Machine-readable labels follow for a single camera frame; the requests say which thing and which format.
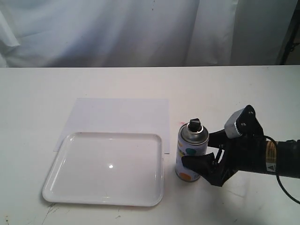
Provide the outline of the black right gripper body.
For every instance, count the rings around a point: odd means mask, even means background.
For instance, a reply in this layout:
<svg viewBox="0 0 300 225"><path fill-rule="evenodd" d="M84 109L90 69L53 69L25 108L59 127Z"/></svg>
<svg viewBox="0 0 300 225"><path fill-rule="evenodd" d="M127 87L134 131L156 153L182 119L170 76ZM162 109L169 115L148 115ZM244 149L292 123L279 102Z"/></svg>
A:
<svg viewBox="0 0 300 225"><path fill-rule="evenodd" d="M226 144L219 147L224 154L214 166L214 186L223 186L238 171L266 174L266 145L264 136L228 138Z"/></svg>

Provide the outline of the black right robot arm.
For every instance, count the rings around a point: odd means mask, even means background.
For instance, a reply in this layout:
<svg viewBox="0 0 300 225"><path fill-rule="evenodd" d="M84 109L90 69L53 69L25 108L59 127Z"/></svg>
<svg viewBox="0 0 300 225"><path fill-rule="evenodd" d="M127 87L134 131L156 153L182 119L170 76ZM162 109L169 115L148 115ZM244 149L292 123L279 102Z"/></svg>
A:
<svg viewBox="0 0 300 225"><path fill-rule="evenodd" d="M184 156L183 166L221 187L237 171L300 177L300 142L272 142L263 135L244 135L229 139L225 132L210 134L208 146L218 154Z"/></svg>

